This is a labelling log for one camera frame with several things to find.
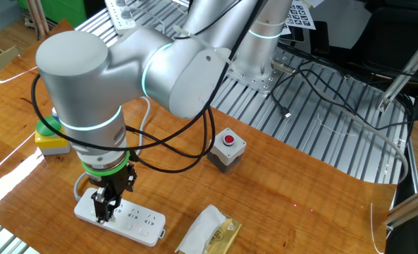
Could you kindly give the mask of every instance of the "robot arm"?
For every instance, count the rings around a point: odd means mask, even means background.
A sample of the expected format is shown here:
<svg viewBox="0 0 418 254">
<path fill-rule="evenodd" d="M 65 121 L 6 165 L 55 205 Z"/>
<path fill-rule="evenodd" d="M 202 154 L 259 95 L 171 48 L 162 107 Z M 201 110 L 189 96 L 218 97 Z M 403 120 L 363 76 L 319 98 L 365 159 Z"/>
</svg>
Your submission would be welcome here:
<svg viewBox="0 0 418 254">
<path fill-rule="evenodd" d="M 198 40 L 173 41 L 151 28 L 136 28 L 110 48 L 86 32 L 62 32 L 47 39 L 36 60 L 66 134 L 95 145 L 127 147 L 121 105 L 145 95 L 180 118 L 197 115 L 226 65 L 219 52 L 230 54 L 239 28 L 245 27 L 257 3 L 237 1 L 195 0 L 183 26 L 199 32 L 235 5 L 198 34 L 218 52 Z M 108 221 L 136 178 L 128 153 L 77 144 L 73 148 L 90 182 L 99 186 L 93 195 L 98 222 Z"/>
</svg>

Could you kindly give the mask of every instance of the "yellow box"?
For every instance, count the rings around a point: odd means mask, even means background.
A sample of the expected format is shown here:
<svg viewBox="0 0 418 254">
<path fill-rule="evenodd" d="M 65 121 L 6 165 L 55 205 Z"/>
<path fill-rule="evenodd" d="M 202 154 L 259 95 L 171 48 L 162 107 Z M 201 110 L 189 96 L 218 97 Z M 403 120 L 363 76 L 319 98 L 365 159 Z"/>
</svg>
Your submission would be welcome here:
<svg viewBox="0 0 418 254">
<path fill-rule="evenodd" d="M 35 142 L 40 149 L 65 147 L 68 145 L 68 141 L 64 138 L 60 138 L 57 135 L 44 136 L 37 131 L 35 132 Z"/>
</svg>

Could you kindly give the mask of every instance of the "metal support bar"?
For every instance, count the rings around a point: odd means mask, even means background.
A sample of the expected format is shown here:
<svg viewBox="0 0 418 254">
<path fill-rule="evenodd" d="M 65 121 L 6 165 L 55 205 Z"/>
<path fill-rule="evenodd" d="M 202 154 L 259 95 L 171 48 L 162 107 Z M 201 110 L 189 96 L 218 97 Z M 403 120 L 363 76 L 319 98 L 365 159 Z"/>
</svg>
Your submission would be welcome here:
<svg viewBox="0 0 418 254">
<path fill-rule="evenodd" d="M 414 194 L 412 197 L 406 199 L 389 211 L 386 223 L 390 228 L 394 229 L 417 215 L 418 193 Z"/>
<path fill-rule="evenodd" d="M 415 55 L 407 63 L 403 73 L 414 74 L 418 70 L 418 50 Z M 406 83 L 411 79 L 411 76 L 400 74 L 393 81 L 392 85 L 384 92 L 381 102 L 379 103 L 378 110 L 385 112 L 388 105 L 395 99 L 398 93 L 404 88 Z"/>
</svg>

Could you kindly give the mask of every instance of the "emergency stop button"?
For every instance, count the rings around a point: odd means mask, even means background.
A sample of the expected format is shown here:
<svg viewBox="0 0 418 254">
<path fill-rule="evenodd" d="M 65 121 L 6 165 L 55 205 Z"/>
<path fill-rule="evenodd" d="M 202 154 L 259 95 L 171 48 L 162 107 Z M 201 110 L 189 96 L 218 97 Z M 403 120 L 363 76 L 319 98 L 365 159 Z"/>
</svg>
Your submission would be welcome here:
<svg viewBox="0 0 418 254">
<path fill-rule="evenodd" d="M 234 137 L 231 135 L 225 135 L 223 138 L 224 145 L 231 146 L 234 144 Z"/>
</svg>

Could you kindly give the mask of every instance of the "power strip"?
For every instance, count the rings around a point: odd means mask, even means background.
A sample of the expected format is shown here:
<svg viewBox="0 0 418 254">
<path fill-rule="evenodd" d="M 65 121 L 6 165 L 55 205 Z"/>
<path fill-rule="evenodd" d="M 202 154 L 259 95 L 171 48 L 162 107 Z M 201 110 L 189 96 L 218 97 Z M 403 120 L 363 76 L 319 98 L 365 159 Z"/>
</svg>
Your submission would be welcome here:
<svg viewBox="0 0 418 254">
<path fill-rule="evenodd" d="M 105 0 L 105 5 L 109 10 L 111 22 L 115 27 L 116 33 L 119 35 L 124 35 L 127 31 L 137 26 L 135 20 L 132 18 L 123 18 L 121 16 L 124 9 L 129 8 L 127 4 L 124 6 L 118 6 L 116 5 L 116 0 Z"/>
<path fill-rule="evenodd" d="M 75 216 L 146 246 L 155 246 L 165 235 L 165 216 L 158 212 L 121 200 L 113 212 L 112 219 L 103 224 L 96 222 L 94 203 L 91 195 L 97 189 L 89 188 L 74 208 Z"/>
</svg>

